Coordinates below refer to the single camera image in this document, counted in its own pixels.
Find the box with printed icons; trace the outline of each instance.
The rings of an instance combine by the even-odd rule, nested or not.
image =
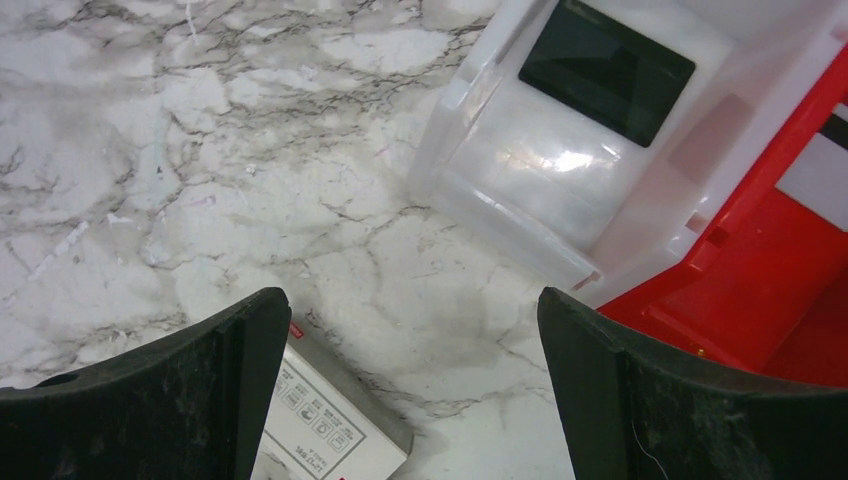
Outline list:
[[[262,442],[300,480],[385,480],[412,428],[294,322]]]

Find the marble surface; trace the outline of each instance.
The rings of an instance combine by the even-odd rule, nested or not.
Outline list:
[[[0,2],[0,386],[275,285],[414,425],[395,480],[571,478],[541,282],[404,192],[496,8]]]

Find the red plastic bin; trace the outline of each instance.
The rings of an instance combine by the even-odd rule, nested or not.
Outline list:
[[[848,387],[848,233],[776,188],[840,102],[848,48],[684,260],[599,310],[728,366]]]

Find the white plastic bin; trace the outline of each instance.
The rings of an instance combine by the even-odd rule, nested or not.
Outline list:
[[[845,44],[848,1],[584,2],[696,64],[647,147],[519,80],[558,3],[498,11],[437,103],[409,187],[597,307],[686,255]]]

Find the printed symbol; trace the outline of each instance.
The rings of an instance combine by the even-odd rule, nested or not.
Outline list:
[[[327,435],[333,431],[333,426],[322,418],[321,420],[318,420],[318,423],[316,423],[314,427],[312,427],[312,430],[315,430],[321,438],[327,438]]]
[[[301,400],[303,400],[303,398],[301,398],[301,396],[294,390],[289,392],[289,394],[283,398],[283,401],[286,402],[286,405],[288,405],[292,410],[300,405]]]
[[[344,435],[339,432],[336,432],[335,435],[330,437],[329,441],[330,446],[333,447],[333,450],[337,452],[341,452],[342,450],[344,450],[348,443],[350,443],[348,439],[345,438]]]
[[[300,416],[300,419],[306,422],[307,425],[312,423],[315,420],[315,417],[318,416],[318,411],[312,408],[312,405],[304,405],[300,412],[297,413]]]

